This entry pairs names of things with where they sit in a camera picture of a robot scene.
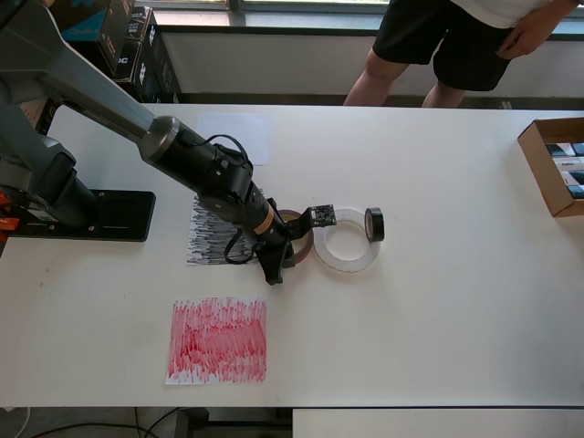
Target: black cable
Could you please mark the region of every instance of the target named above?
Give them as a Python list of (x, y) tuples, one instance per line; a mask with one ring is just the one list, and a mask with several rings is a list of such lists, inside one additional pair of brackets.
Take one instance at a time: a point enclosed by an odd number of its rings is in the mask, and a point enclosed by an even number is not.
[(114, 422), (78, 422), (77, 424), (70, 424), (69, 426), (57, 427), (56, 429), (51, 429), (50, 431), (44, 431), (41, 433), (37, 433), (36, 435), (31, 436), (30, 438), (40, 438), (41, 436), (47, 436), (47, 435), (50, 435), (51, 433), (63, 432), (63, 431), (67, 431), (69, 429), (76, 429), (78, 427), (90, 427), (90, 426), (115, 427), (115, 428), (120, 428), (120, 429), (136, 429), (137, 431), (146, 432), (146, 435), (144, 435), (144, 437), (150, 435), (152, 438), (160, 438), (158, 435), (155, 435), (154, 432), (151, 432), (150, 430), (147, 431), (143, 427), (134, 426), (132, 424), (117, 424)]
[(241, 227), (238, 226), (237, 233), (235, 233), (235, 235), (231, 238), (231, 240), (229, 241), (229, 243), (225, 247), (225, 250), (223, 251), (223, 255), (225, 257), (225, 262), (227, 262), (231, 265), (245, 265), (247, 262), (250, 262), (252, 260), (252, 258), (254, 258), (254, 254), (256, 253), (256, 249), (262, 244), (260, 242), (255, 242), (254, 245), (252, 246), (252, 251), (247, 258), (244, 258), (242, 260), (234, 260), (233, 258), (230, 258), (229, 253), (231, 253), (232, 248), (237, 243), (237, 241), (239, 240), (239, 238), (241, 237), (241, 234), (243, 232), (244, 232), (244, 230), (242, 230)]
[(159, 418), (158, 420), (156, 420), (152, 426), (150, 426), (148, 428), (148, 430), (146, 431), (146, 434), (144, 435), (144, 438), (148, 438), (148, 435), (153, 436), (154, 438), (156, 438), (156, 435), (154, 435), (154, 433), (151, 431), (152, 429), (154, 429), (156, 427), (156, 425), (161, 422), (162, 420), (164, 420), (166, 417), (168, 417), (169, 415), (172, 415), (173, 413), (177, 412), (179, 409), (181, 408), (174, 408), (169, 410), (168, 412), (166, 412), (161, 418)]
[(233, 142), (233, 144), (235, 146), (237, 146), (237, 149), (239, 149), (239, 151), (241, 152), (243, 161), (240, 162), (240, 163), (233, 163), (233, 164), (239, 164), (239, 165), (241, 165), (241, 164), (248, 164), (249, 163), (249, 158), (247, 157), (247, 152), (245, 151), (244, 147), (242, 146), (242, 144), (239, 141), (237, 141), (231, 135), (227, 135), (227, 134), (216, 134), (216, 135), (212, 135), (207, 140), (205, 140), (205, 141), (203, 141), (201, 143), (193, 143), (193, 146), (203, 146), (203, 145), (205, 145), (205, 144), (207, 144), (207, 143), (209, 143), (209, 142), (211, 142), (211, 141), (213, 141), (215, 139), (218, 139), (218, 138), (224, 138), (224, 139), (231, 140)]
[(140, 423), (138, 422), (138, 408), (134, 406), (134, 421), (136, 422), (136, 433), (138, 434), (138, 438), (142, 438), (140, 434)]

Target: red scribbled paper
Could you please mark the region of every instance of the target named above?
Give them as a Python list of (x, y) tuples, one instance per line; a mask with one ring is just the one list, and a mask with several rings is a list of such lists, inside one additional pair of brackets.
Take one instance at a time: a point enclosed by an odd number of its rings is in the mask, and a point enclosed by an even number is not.
[(223, 297), (174, 303), (167, 384), (265, 378), (264, 300)]

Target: cardboard box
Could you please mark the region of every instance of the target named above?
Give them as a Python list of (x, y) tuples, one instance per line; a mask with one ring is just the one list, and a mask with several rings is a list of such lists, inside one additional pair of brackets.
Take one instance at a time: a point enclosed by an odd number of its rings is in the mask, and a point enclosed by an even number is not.
[(58, 107), (59, 105), (50, 98), (20, 104), (20, 109), (25, 113), (32, 127), (42, 135), (47, 135)]
[(50, 11), (63, 39), (111, 77), (133, 6), (134, 0), (57, 0)]
[(134, 7), (126, 39), (139, 41), (144, 46), (158, 83), (161, 86), (161, 99), (164, 103), (178, 103), (176, 95), (181, 92), (179, 81), (172, 68), (162, 34), (156, 25), (152, 9), (148, 6)]
[(584, 141), (584, 118), (534, 120), (518, 140), (551, 214), (584, 214), (584, 199), (572, 197), (546, 147), (546, 143)]
[(127, 40), (124, 44), (113, 80), (138, 102), (157, 103), (161, 94), (144, 47), (138, 41)]

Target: person's hand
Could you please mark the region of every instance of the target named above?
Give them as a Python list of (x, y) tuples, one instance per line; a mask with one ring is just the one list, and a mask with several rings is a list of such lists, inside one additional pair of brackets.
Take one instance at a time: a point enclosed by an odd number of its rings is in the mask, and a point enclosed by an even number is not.
[(529, 55), (546, 42), (558, 23), (578, 6), (577, 0), (553, 0), (527, 14), (496, 52), (503, 59)]

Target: clear tape roll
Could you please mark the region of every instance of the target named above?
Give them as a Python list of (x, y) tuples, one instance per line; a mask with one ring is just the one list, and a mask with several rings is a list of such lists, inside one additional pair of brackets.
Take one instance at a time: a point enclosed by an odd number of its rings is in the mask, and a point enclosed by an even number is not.
[(360, 257), (353, 259), (343, 259), (330, 252), (327, 246), (327, 236), (330, 227), (315, 228), (314, 230), (314, 249), (318, 258), (326, 265), (337, 269), (341, 272), (359, 272), (367, 269), (375, 261), (380, 253), (380, 242), (369, 243), (365, 234), (365, 214), (351, 208), (339, 208), (335, 210), (337, 224), (340, 222), (352, 222), (357, 224), (363, 230), (363, 238), (367, 241), (367, 251)]

